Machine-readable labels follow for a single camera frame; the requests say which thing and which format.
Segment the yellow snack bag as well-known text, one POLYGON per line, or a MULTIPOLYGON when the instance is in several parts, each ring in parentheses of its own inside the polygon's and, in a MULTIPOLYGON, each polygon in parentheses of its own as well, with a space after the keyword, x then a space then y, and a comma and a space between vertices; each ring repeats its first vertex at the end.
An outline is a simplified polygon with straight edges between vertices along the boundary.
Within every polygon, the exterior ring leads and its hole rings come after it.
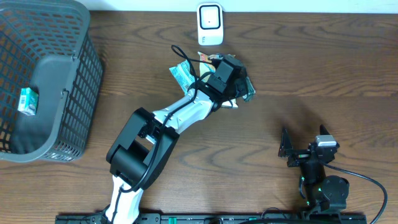
MULTIPOLYGON (((198 55, 200 56, 200 77, 202 78, 203 82, 207 82, 210 73, 215 73, 216 68, 214 65, 210 65, 210 62, 214 60, 221 60, 224 55, 223 54, 213 54, 213 55, 207 55, 204 54, 203 52, 198 52, 198 55)), ((229 108, 229 109, 238 109, 238 105, 236 103, 236 99, 232 99, 229 101, 225 101, 221 104, 222 108, 229 108)))

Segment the dark green Zam-Buk box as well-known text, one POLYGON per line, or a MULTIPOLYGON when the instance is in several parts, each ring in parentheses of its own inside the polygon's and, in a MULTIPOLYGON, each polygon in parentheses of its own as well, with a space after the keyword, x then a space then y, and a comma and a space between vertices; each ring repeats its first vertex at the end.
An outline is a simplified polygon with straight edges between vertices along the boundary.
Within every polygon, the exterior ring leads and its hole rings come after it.
POLYGON ((249 79, 249 77, 246 77, 246 85, 247 85, 247 93, 243 95, 243 100, 244 102, 249 102, 254 98, 254 95, 256 94, 256 91, 249 79))

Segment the light green wipes packet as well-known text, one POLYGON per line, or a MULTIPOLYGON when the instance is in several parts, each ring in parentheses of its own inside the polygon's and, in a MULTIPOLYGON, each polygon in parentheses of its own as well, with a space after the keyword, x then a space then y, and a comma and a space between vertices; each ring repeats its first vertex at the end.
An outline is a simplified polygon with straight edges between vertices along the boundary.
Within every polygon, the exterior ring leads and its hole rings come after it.
POLYGON ((185 60, 174 67, 170 67, 169 70, 186 95, 190 86, 195 82, 194 76, 190 73, 189 62, 185 60))

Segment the teal tissue pack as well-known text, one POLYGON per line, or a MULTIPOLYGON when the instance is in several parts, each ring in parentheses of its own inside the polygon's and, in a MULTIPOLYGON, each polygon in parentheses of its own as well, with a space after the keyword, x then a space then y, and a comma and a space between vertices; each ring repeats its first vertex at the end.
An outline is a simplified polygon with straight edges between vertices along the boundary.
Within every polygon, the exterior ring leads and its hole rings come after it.
POLYGON ((31 88, 22 88, 17 110, 27 116, 34 116, 37 112, 39 95, 31 88))

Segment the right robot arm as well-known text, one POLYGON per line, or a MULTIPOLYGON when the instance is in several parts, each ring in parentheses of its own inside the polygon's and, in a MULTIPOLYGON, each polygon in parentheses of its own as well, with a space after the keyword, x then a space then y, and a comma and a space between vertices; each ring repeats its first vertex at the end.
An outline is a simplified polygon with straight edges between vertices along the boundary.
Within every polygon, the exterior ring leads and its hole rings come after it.
POLYGON ((299 167, 299 193, 307 201, 302 215, 337 214, 346 208, 349 194, 349 182, 337 175, 327 176, 325 166, 335 159, 340 145, 320 125, 320 134, 315 136, 306 149, 294 149, 287 130, 282 130, 282 139, 278 156, 287 159, 288 167, 299 167))

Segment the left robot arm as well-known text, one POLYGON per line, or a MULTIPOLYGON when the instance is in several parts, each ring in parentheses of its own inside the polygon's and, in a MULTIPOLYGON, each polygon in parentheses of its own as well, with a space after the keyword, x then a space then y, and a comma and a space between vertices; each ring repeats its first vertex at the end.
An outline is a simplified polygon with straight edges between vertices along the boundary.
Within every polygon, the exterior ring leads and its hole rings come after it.
POLYGON ((133 112, 106 155, 113 176, 113 195, 105 223, 134 223, 142 195, 163 171, 182 132, 248 93, 246 68, 231 55, 214 59, 215 72, 193 83, 172 105, 153 112, 133 112))

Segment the white barcode scanner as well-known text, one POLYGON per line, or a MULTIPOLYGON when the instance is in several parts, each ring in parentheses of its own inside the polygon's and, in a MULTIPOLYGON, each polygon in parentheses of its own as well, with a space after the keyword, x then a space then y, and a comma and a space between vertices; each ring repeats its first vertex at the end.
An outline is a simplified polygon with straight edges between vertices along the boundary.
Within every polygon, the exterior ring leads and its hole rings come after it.
POLYGON ((223 43, 223 9, 215 2, 202 3, 197 7, 198 43, 202 46, 223 43))

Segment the grey plastic shopping basket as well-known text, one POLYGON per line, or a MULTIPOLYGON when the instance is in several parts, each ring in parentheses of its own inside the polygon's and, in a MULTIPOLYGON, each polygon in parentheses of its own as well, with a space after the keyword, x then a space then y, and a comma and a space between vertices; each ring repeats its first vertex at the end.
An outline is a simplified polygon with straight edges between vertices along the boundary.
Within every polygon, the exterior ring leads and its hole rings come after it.
POLYGON ((1 159, 79 159, 86 147, 104 68, 78 1, 1 2, 1 159), (22 88, 37 112, 17 110, 22 88))

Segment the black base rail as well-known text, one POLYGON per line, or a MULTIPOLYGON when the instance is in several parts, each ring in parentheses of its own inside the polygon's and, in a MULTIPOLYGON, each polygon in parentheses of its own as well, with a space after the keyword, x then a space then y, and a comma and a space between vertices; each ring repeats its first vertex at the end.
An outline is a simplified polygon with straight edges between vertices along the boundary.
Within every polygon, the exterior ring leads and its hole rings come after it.
MULTIPOLYGON (((193 214, 159 214, 159 213, 142 213, 137 219, 134 221, 135 223, 146 224, 184 224, 184 223, 192 223, 192 224, 204 224, 204 223, 243 223, 252 220, 271 220, 271 219, 292 219, 295 221, 300 220, 299 215, 294 215, 292 213, 281 214, 277 211, 269 211, 263 215, 260 214, 246 214, 246 215, 193 215, 193 214)), ((342 223, 342 224, 350 224, 350 223, 359 223, 364 224, 367 222, 365 215, 320 215, 313 214, 310 215, 306 222, 309 221, 317 221, 322 223, 342 223)), ((86 224, 86 223, 109 223, 105 215, 102 213, 94 213, 91 215, 58 215, 55 217, 56 224, 86 224)))

